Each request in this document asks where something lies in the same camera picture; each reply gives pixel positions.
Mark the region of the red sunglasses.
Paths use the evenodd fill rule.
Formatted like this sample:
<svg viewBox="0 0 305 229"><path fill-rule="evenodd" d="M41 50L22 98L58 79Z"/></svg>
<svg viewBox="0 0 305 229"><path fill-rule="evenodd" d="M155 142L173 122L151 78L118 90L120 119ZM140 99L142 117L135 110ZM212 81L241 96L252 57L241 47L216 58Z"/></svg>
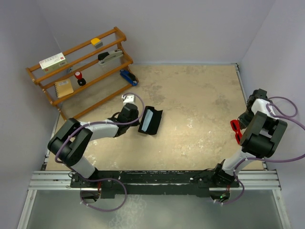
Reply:
<svg viewBox="0 0 305 229"><path fill-rule="evenodd" d="M235 138L238 144L240 144L241 138L242 138L242 133L241 133L241 128L239 125L238 120L231 120L230 125L232 130L235 132Z"/></svg>

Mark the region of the light blue cleaning cloth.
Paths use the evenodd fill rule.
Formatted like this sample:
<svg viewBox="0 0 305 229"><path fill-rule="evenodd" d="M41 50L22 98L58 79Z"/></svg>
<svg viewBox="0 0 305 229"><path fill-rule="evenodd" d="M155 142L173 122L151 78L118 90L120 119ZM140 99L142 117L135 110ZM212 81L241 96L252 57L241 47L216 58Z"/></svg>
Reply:
<svg viewBox="0 0 305 229"><path fill-rule="evenodd" d="M146 132L146 131L147 131L148 126L149 126L149 124L150 124L150 122L151 122L152 117L153 117L153 112L152 112L150 109L148 109L147 112L146 112L146 115L145 115L144 119L142 119L142 127L141 127L141 130L142 130L143 132Z"/></svg>

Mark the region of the black glasses case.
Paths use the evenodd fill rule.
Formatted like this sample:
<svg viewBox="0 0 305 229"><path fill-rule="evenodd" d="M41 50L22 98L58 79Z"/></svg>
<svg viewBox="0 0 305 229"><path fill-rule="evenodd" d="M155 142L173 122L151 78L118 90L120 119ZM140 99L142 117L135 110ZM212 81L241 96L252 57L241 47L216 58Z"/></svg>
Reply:
<svg viewBox="0 0 305 229"><path fill-rule="evenodd" d="M144 119L148 109L150 109L153 112L153 117L151 119L151 122L150 122L150 124L148 126L147 131L143 132L141 130L142 119ZM145 110L144 110L144 113L143 113L143 116L142 116L142 119L141 119L141 122L140 122L140 126L139 126L139 129L138 129L138 132L142 133L142 134L147 134L147 135L156 135L157 131L158 131L158 128L159 128L159 125L160 125L160 122L161 122L161 119L162 119L162 114L163 114L163 110L156 110L152 106L146 106Z"/></svg>

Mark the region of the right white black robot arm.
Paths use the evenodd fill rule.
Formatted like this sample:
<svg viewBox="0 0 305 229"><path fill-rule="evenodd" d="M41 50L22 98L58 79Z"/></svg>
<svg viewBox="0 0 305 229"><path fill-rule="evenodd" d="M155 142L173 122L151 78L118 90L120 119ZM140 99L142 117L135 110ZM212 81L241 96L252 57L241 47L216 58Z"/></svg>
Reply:
<svg viewBox="0 0 305 229"><path fill-rule="evenodd" d="M240 137L241 149L233 156L217 164L212 182L218 186L230 185L236 175L256 159L270 158L276 151L286 129L287 122L276 118L267 91L254 90L249 96L246 111L237 121L245 132Z"/></svg>

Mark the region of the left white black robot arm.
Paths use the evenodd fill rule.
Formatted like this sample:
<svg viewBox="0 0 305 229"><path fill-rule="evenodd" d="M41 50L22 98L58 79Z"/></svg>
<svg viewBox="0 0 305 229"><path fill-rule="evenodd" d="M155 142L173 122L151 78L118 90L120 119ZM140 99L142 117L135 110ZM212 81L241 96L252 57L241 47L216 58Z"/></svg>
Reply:
<svg viewBox="0 0 305 229"><path fill-rule="evenodd" d="M139 124L138 116L138 107L127 103L118 114L96 125L70 118L49 141L47 148L64 165L80 174L82 183L93 187L98 182L97 169L83 156L88 143L100 138L119 137L129 127Z"/></svg>

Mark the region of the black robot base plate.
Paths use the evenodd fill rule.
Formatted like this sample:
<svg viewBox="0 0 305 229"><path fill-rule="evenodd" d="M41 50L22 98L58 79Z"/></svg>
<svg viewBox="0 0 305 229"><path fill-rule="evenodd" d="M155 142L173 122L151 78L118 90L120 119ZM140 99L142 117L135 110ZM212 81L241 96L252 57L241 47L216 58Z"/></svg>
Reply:
<svg viewBox="0 0 305 229"><path fill-rule="evenodd" d="M167 170L167 171L98 171L89 180L78 174L71 176L71 187L98 189L100 198L114 198L116 195L192 195L201 198L219 197L213 188L222 190L239 187L235 178L225 175L219 169Z"/></svg>

